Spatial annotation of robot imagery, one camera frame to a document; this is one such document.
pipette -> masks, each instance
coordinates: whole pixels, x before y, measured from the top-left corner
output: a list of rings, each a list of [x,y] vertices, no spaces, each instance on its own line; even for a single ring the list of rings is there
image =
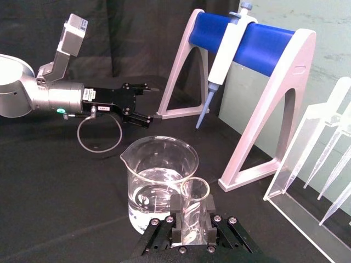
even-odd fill
[[[314,131],[310,135],[310,138],[308,140],[308,143],[303,150],[299,160],[297,161],[297,164],[295,165],[293,171],[291,172],[291,175],[289,176],[289,179],[287,180],[287,183],[284,187],[283,193],[286,192],[286,190],[289,188],[289,186],[292,184],[292,182],[295,180],[297,177],[298,173],[300,172],[301,168],[303,167],[303,164],[307,160],[309,154],[311,153],[314,145],[318,141],[319,136],[323,132],[324,126],[325,126],[325,121],[327,119],[330,119],[332,115],[335,114],[335,112],[338,110],[341,102],[343,101],[345,95],[347,94],[347,91],[349,90],[351,86],[351,78],[349,77],[342,77],[338,80],[336,83],[332,93],[330,94],[328,101],[325,103],[325,107],[323,108],[324,113],[322,113],[322,117],[318,121],[318,124],[316,125]]]
[[[208,97],[203,106],[199,119],[197,120],[196,129],[200,127],[215,92],[224,82],[247,25],[254,21],[254,19],[241,19],[242,16],[249,18],[247,13],[251,9],[252,4],[243,2],[241,4],[240,14],[235,12],[229,13],[231,20],[225,29],[216,58],[214,59],[210,74],[208,75]]]
[[[318,200],[320,200],[320,198],[323,196],[324,192],[329,188],[329,186],[332,184],[332,182],[334,182],[336,177],[338,177],[340,175],[341,171],[344,169],[344,167],[346,166],[346,164],[349,162],[350,159],[351,159],[351,145],[347,148],[346,152],[341,157],[338,164],[334,167],[333,171],[329,175],[327,182],[323,186],[323,189],[317,198]]]
[[[325,213],[323,219],[320,221],[319,225],[321,226],[325,220],[327,220],[336,210],[346,201],[346,199],[351,195],[351,182],[349,185],[342,191],[339,197],[335,202],[329,207],[327,213]]]
[[[346,129],[347,129],[347,126],[350,124],[350,122],[351,122],[351,102],[349,103],[349,105],[347,106],[343,115],[341,116],[339,127],[336,129],[336,131],[332,135],[330,141],[325,146],[321,156],[318,158],[318,160],[317,160],[317,162],[312,170],[312,173],[310,174],[310,176],[309,176],[308,180],[306,181],[306,184],[303,186],[303,188],[306,188],[308,186],[308,184],[311,182],[313,177],[317,174],[319,169],[323,166],[323,164],[327,160],[329,154],[333,150],[334,146],[338,142],[341,135],[343,135],[345,133],[349,134],[349,132],[346,131]]]

clear liquid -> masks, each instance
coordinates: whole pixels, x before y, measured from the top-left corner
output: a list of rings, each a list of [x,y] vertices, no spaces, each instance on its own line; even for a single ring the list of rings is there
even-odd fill
[[[152,218],[163,220],[169,215],[171,195],[180,193],[180,184],[175,185],[172,181],[183,177],[175,170],[157,167],[143,170],[139,175],[150,180],[169,181],[169,184],[151,184],[135,178],[132,182],[138,187],[128,195],[129,219],[133,227],[143,234]]]

white sticker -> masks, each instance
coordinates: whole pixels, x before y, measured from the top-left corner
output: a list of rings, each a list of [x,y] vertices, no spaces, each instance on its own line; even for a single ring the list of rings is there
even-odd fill
[[[110,107],[98,106],[99,111],[110,111]]]
[[[80,29],[85,31],[87,29],[87,26],[88,26],[88,21],[85,19],[82,19]]]
[[[90,89],[84,89],[83,100],[89,99],[89,92],[90,92]]]
[[[95,94],[96,91],[94,89],[90,89],[88,101],[92,101],[93,99],[95,99]]]

cable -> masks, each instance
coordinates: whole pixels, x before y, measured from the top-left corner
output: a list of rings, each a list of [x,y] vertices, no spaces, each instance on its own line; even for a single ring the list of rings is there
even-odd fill
[[[84,149],[86,149],[86,150],[89,151],[89,152],[93,152],[93,153],[104,153],[104,152],[109,152],[109,151],[113,150],[114,148],[116,148],[116,147],[118,146],[118,144],[120,144],[120,142],[121,142],[121,140],[122,140],[122,127],[121,127],[120,123],[116,120],[116,118],[115,118],[114,116],[112,116],[111,114],[109,114],[109,116],[110,116],[112,119],[115,120],[115,122],[117,123],[118,128],[120,129],[120,139],[118,140],[118,142],[117,142],[115,145],[113,145],[111,148],[108,148],[108,149],[105,149],[105,150],[102,150],[102,151],[91,150],[91,149],[89,149],[87,146],[85,146],[85,145],[83,144],[82,140],[81,140],[80,130],[81,130],[81,127],[82,127],[82,125],[83,125],[84,122],[86,122],[86,121],[92,119],[92,118],[89,116],[89,117],[85,118],[85,119],[79,124],[78,129],[77,129],[77,138],[78,138],[78,141],[79,141],[80,145],[81,145]]]

table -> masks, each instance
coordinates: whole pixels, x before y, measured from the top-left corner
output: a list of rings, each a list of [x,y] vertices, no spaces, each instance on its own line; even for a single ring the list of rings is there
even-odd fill
[[[166,82],[143,76],[82,81],[90,87],[147,82],[159,92],[137,97],[137,110],[154,114]],[[191,99],[175,92],[170,107]],[[215,115],[156,119],[149,129],[123,124],[112,152],[85,151],[76,138],[81,119],[57,113],[0,118],[0,262],[120,262],[140,235],[129,223],[127,172],[119,155],[149,135],[173,136],[198,152],[196,176],[208,181],[217,212],[236,216],[267,256],[286,262],[328,262],[271,204],[262,200],[271,176],[223,192],[217,184],[240,138]],[[244,169],[269,160],[254,147]]]

